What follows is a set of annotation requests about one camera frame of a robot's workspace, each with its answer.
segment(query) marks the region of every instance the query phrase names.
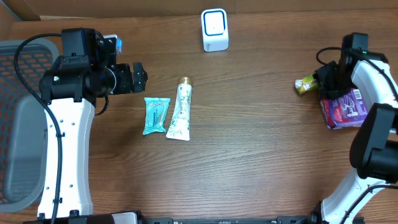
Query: teal snack packet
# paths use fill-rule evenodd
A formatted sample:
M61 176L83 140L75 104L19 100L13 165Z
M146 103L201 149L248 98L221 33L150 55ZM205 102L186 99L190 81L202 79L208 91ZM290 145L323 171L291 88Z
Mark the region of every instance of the teal snack packet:
M170 98L145 97L147 115L145 117L145 128L143 135L154 132L165 133L163 124L169 108Z

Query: wood grain surface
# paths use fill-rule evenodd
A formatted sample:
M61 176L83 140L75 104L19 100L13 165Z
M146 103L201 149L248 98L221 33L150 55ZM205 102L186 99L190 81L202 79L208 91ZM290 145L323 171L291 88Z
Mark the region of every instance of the wood grain surface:
M369 49L387 56L398 79L397 20L396 9L235 14L228 17L229 49L214 53L203 52L200 16L15 22L10 39L95 28L124 41L118 63L142 62L148 72L144 93L110 96L107 112L93 121L96 214L138 209L147 217L272 218L306 215L336 189L349 171L357 132L329 130L317 93L298 96L294 80L320 67L319 49L340 46L352 32L369 34ZM51 40L61 47L60 39ZM142 136L144 97L172 99L168 128L182 76L194 82L191 141ZM368 223L397 223L397 199L398 191L382 191L360 215ZM0 223L34 220L36 212L33 205L3 214Z

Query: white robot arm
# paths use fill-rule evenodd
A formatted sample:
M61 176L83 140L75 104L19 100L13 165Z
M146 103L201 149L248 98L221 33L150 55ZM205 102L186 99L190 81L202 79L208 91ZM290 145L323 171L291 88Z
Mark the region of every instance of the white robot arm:
M25 83L17 59L25 44L50 35L62 37L64 56L56 59L40 79L39 97ZM45 108L48 129L45 185L38 220L26 223L141 223L139 211L93 215L88 186L88 147L97 97L106 99L101 114L108 106L108 95L145 90L147 73L141 63L133 64L134 74L128 64L116 64L121 44L116 35L103 37L96 30L77 28L62 30L62 34L37 35L19 46L14 57L16 73Z
M345 52L344 47L347 46L347 43L343 41L339 69L344 70L340 71L340 77L337 78L336 86L338 87L347 83L347 79L343 75L345 72L348 72L348 75L351 72L348 62L354 60L358 52L364 55L371 54L367 51L367 35L351 34L347 37L349 37L347 42L351 44L350 47L354 48L353 46L356 45L359 50L355 49L357 52L354 54L350 54L349 51ZM366 38L365 42L355 42L355 40L363 40L363 38ZM351 145L350 162L353 167L337 189L318 206L318 212L322 216L321 223L353 223L354 217L373 196L384 188L393 187L389 186L390 183L397 182L398 147L396 147L396 143L387 138L389 132L396 133L394 120L398 112L396 110L398 108L396 100L398 86L391 77L390 67L385 57L381 54L376 54L376 56L380 60L361 60L364 59L361 57L357 61L354 60L356 63L353 68L351 65L352 73L348 78L360 90L360 97L363 98L369 109L369 114ZM319 223L320 220L319 218L312 223Z
M387 63L373 61L379 68L383 69L385 74L392 80L390 67ZM361 92L361 96L367 106L371 108L374 103L387 103L398 108L398 103L389 88L386 79L366 61L358 61L351 76L351 79ZM353 206L360 196L362 196L369 187L375 185L388 185L385 180L368 177L362 179L358 176L358 171L351 168L347 176L343 179L337 189L321 203L322 220L329 224L341 223L346 212ZM345 224L353 222L356 214L383 188L374 189L366 194L354 210L348 215Z

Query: black cable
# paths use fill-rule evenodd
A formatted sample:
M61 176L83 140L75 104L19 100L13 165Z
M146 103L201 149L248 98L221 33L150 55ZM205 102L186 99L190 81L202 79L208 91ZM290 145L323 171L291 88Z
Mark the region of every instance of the black cable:
M375 185L372 187L368 187L368 189L361 194L361 196L355 201L355 203L346 211L343 220L340 222L340 224L344 224L344 222L347 220L348 216L350 213L354 210L354 208L362 201L363 198L369 193L372 192L374 189L378 188L385 188L385 189L398 189L398 186L394 185Z
M317 53L317 61L318 61L319 63L321 63L322 65L327 65L327 63L322 62L322 61L319 59L319 55L320 55L322 52L326 51L326 50L341 50L341 47L325 47L324 49L321 49L320 51L318 51L318 53Z
M29 91L30 94L43 106L46 112L51 117L52 122L54 123L55 132L57 133L57 140L58 140L58 167L57 167L57 182L55 184L55 200L54 200L54 208L51 217L51 224L55 223L55 219L57 217L58 212L58 204L60 198L60 186L61 186L61 173L62 173L62 135L60 126L58 125L57 119L55 118L54 114L52 113L51 109L40 99L40 97L36 94L36 92L29 86L29 84L25 81L24 77L22 76L21 72L19 71L18 67L18 56L22 50L22 48L31 42L32 40L41 38L41 37L61 37L61 34L40 34L33 36L20 44L18 46L15 55L14 55L14 69L15 73L17 74L21 83L25 86L25 88Z
M104 49L105 49L105 59L101 62L101 68L104 68L108 65L109 63L109 53L108 53L108 48L106 47L106 43L105 43L105 38L104 36L97 30L94 31L94 33L99 37L100 40L103 41L104 45Z
M61 66L61 59L62 59L62 56L59 55L59 56L55 59L54 63L51 65L51 70L58 70L58 69L60 69L60 66Z
M106 111L106 109L108 109L108 106L109 106L109 99L108 99L108 96L106 95L106 96L105 96L105 105L104 105L104 108L103 108L98 114L96 114L95 116L98 116L98 115L103 114L103 113Z

